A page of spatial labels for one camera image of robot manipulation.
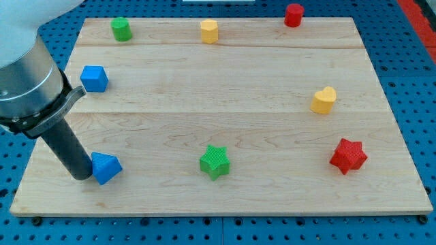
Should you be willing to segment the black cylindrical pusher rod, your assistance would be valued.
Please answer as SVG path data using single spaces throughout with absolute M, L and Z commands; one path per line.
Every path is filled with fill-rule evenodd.
M 92 160 L 65 119 L 41 137 L 74 179 L 86 180 L 92 175 Z

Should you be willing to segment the grey clamp flange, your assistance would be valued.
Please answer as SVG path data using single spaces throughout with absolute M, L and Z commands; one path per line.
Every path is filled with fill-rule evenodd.
M 64 71 L 58 68 L 63 79 L 63 88 L 54 101 L 43 110 L 24 118 L 1 117 L 1 127 L 11 133 L 23 133 L 30 139 L 38 138 L 45 131 L 64 119 L 73 105 L 86 95 L 83 86 L 72 88 Z

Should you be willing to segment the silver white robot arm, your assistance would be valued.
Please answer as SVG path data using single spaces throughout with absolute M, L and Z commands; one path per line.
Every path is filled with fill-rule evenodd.
M 81 2 L 1 1 L 1 126 L 41 137 L 73 178 L 86 180 L 93 173 L 91 158 L 65 120 L 86 92 L 70 85 L 38 34 Z

